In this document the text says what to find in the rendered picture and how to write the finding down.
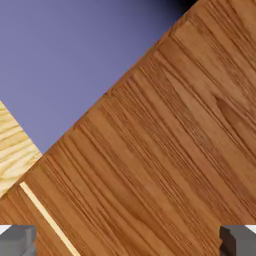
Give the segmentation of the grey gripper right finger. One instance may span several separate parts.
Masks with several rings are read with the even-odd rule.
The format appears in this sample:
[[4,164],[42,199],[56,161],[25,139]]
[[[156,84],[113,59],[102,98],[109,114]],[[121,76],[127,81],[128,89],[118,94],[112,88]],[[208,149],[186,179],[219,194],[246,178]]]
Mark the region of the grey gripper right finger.
[[222,225],[219,256],[256,256],[256,225]]

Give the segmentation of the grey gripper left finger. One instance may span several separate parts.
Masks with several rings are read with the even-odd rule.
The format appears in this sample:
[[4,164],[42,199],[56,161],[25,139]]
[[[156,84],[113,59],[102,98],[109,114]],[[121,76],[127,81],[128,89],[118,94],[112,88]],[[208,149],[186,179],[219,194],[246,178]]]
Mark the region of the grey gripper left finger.
[[10,225],[0,232],[0,256],[37,256],[34,225]]

